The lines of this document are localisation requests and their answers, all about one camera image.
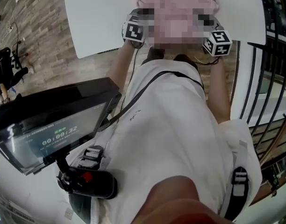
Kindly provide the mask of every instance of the white t-shirt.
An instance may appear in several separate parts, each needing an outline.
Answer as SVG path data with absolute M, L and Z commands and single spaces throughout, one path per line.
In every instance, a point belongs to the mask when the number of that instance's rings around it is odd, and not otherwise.
M 151 61 L 134 74 L 125 105 L 163 70 L 179 71 L 201 83 L 197 70 L 188 63 Z M 162 75 L 116 126 L 96 140 L 97 145 L 106 147 L 111 159 L 107 170 L 118 181 L 117 197 L 103 201 L 106 219 L 113 224 L 131 223 L 151 188 L 177 175 L 192 179 L 200 201 L 218 213 L 233 173 L 232 150 L 239 140 L 248 144 L 248 206 L 262 176 L 247 123 L 231 120 L 218 124 L 198 84 L 171 73 Z

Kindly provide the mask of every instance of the black strap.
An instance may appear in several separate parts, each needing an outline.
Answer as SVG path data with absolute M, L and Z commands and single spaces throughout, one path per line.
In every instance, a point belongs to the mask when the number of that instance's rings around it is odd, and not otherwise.
M 241 213 L 244 205 L 247 202 L 249 192 L 249 179 L 247 170 L 243 167 L 236 168 L 233 172 L 231 184 L 231 196 L 224 218 L 233 221 Z
M 196 84 L 200 85 L 200 87 L 203 89 L 204 91 L 204 85 L 203 83 L 201 84 L 200 82 L 193 80 L 192 78 L 188 77 L 187 75 L 180 73 L 178 71 L 162 71 L 157 73 L 149 82 L 148 84 L 139 91 L 139 93 L 137 93 L 135 95 L 135 97 L 131 100 L 131 102 L 128 103 L 128 105 L 126 107 L 124 107 L 124 109 L 117 114 L 115 117 L 113 117 L 112 119 L 109 120 L 109 122 L 102 124 L 102 126 L 99 128 L 99 132 L 105 130 L 106 128 L 108 128 L 109 126 L 111 126 L 113 123 L 115 123 L 118 119 L 121 118 L 122 115 L 124 115 L 136 102 L 137 100 L 142 96 L 142 94 L 144 93 L 144 91 L 148 88 L 148 86 L 150 86 L 151 83 L 153 83 L 156 79 L 158 79 L 160 76 L 164 75 L 164 74 L 169 74 L 172 73 L 174 75 L 176 75 L 177 77 L 183 77 L 183 78 L 187 78 L 192 80 L 193 82 L 195 82 Z

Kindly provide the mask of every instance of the wall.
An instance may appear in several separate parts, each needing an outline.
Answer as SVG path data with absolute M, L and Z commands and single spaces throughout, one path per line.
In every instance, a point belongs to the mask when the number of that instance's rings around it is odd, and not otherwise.
M 65 198 L 56 183 L 52 165 L 39 174 L 22 175 L 0 154 L 0 190 L 32 217 L 54 223 L 59 203 Z
M 279 95 L 280 95 L 280 91 L 282 89 L 282 85 L 278 84 L 276 82 L 274 82 L 273 87 L 272 87 L 272 91 L 271 91 L 271 95 L 269 98 L 269 101 L 267 103 L 264 115 L 261 119 L 260 124 L 265 124 L 268 123 L 271 119 L 272 113 L 274 112 L 274 109 L 276 107 L 276 104 L 278 102 L 279 99 Z M 249 122 L 249 126 L 254 126 L 258 120 L 258 117 L 260 115 L 260 112 L 263 108 L 264 102 L 266 99 L 266 93 L 265 94 L 260 94 L 258 96 L 258 100 L 252 115 L 252 118 Z M 278 108 L 277 114 L 274 118 L 274 121 L 278 120 L 278 119 L 283 119 L 283 114 L 286 114 L 286 91 L 283 94 L 283 98 L 281 100 L 280 106 Z
M 65 218 L 64 215 L 67 208 L 72 209 L 68 203 L 62 202 L 59 204 L 55 224 L 85 224 L 85 222 L 79 218 L 76 213 L 73 213 L 71 220 Z

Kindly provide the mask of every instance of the cable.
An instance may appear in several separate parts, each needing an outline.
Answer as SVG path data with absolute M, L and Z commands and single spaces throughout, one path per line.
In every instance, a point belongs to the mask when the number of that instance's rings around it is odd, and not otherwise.
M 5 38 L 11 33 L 11 26 L 12 26 L 12 24 L 14 23 L 14 11 L 15 11 L 15 9 L 16 9 L 16 7 L 17 7 L 17 3 L 16 3 L 16 5 L 15 5 L 15 8 L 14 8 L 14 10 L 12 11 L 12 23 L 10 23 L 10 20 L 8 20 L 7 21 L 7 24 L 6 24 L 6 35 L 3 37 L 3 39 L 2 39 L 2 42 L 0 42 L 0 45 L 2 45 L 3 44 L 3 42 L 4 42 L 4 40 L 5 40 Z
M 13 46 L 15 46 L 15 45 L 18 43 L 18 27 L 17 27 L 16 22 L 12 22 L 12 24 L 15 24 L 15 25 L 16 25 L 16 32 L 17 32 L 17 41 L 16 41 L 15 44 L 13 44 Z
M 137 55 L 138 55 L 140 49 L 137 50 L 136 55 L 135 55 L 134 65 L 133 65 L 133 72 L 132 72 L 132 75 L 131 75 L 131 77 L 130 77 L 129 84 L 130 84 L 130 82 L 131 82 L 131 80 L 132 80 L 132 78 L 133 78 L 134 72 L 135 72 L 136 59 L 137 59 Z
M 218 62 L 219 62 L 219 60 L 220 60 L 220 56 L 218 56 L 214 61 L 212 61 L 212 62 L 209 62 L 209 63 L 203 63 L 203 62 L 196 62 L 196 61 L 193 61 L 194 63 L 196 63 L 196 64 L 198 64 L 198 65 L 216 65 L 216 64 L 218 64 Z

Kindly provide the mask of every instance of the monitor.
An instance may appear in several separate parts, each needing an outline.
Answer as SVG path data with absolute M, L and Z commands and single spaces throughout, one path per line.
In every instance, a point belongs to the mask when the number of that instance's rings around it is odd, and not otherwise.
M 0 152 L 24 175 L 94 138 L 121 94 L 109 79 L 43 91 L 0 106 Z

